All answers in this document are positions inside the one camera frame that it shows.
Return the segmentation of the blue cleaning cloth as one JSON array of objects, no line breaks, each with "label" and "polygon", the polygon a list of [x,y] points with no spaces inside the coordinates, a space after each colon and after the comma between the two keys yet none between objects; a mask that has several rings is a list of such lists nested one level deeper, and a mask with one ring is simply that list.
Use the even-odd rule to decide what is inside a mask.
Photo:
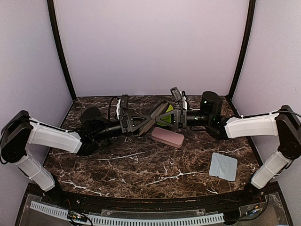
[{"label": "blue cleaning cloth", "polygon": [[209,175],[234,182],[236,180],[237,166],[237,159],[219,153],[213,153]]}]

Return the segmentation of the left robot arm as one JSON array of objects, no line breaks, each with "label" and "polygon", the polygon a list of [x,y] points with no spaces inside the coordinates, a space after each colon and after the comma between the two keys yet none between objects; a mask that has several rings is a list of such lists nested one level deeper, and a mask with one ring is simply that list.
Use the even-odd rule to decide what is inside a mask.
[{"label": "left robot arm", "polygon": [[48,146],[69,153],[88,156],[99,147],[99,141],[125,133],[135,133],[151,121],[150,115],[124,110],[117,120],[102,117],[97,107],[88,108],[80,116],[81,127],[67,130],[44,124],[20,111],[1,131],[0,161],[16,165],[34,181],[56,205],[66,202],[59,183],[26,149],[28,144]]}]

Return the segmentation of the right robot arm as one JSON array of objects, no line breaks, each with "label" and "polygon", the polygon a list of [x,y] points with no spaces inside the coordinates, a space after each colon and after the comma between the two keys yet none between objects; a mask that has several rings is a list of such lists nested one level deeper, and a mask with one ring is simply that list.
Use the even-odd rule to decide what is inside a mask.
[{"label": "right robot arm", "polygon": [[216,93],[202,94],[199,110],[190,110],[184,92],[174,87],[171,93],[180,106],[156,117],[156,122],[172,128],[203,126],[206,132],[217,140],[251,136],[276,136],[279,147],[254,173],[250,182],[240,193],[240,200],[250,204],[258,197],[258,190],[264,188],[283,169],[301,155],[301,122],[290,106],[258,115],[221,115],[222,98]]}]

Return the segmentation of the pink glasses case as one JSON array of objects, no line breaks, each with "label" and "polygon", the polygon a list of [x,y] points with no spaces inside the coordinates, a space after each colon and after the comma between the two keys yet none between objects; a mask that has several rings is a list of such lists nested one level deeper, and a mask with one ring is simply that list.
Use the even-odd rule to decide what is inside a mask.
[{"label": "pink glasses case", "polygon": [[182,147],[184,142],[184,135],[159,127],[156,127],[152,131],[151,138],[154,141],[158,141],[176,148]]}]

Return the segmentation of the black glasses case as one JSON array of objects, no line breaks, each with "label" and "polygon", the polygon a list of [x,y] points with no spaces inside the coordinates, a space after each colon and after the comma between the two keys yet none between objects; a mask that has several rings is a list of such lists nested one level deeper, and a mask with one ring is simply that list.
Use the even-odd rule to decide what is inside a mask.
[{"label": "black glasses case", "polygon": [[156,117],[164,114],[169,108],[169,105],[170,104],[168,101],[162,100],[152,108],[152,110],[149,112],[150,121],[138,130],[139,137],[144,136],[151,128],[153,128],[153,126],[156,124]]}]

